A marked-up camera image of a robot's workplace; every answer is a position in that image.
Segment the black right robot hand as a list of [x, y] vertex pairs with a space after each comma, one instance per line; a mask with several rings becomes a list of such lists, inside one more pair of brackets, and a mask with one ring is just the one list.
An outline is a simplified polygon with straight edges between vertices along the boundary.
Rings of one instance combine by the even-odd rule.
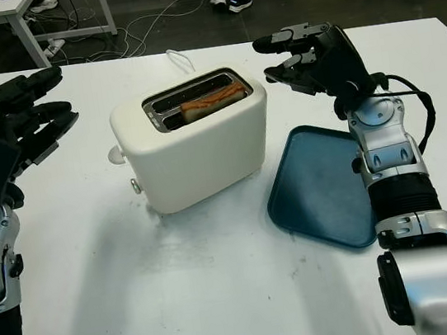
[[254, 40], [252, 48], [261, 54], [289, 53], [283, 63], [264, 70], [267, 82], [283, 83], [309, 96], [334, 97], [340, 120], [358, 110], [379, 85], [346, 33], [327, 22], [282, 27]]

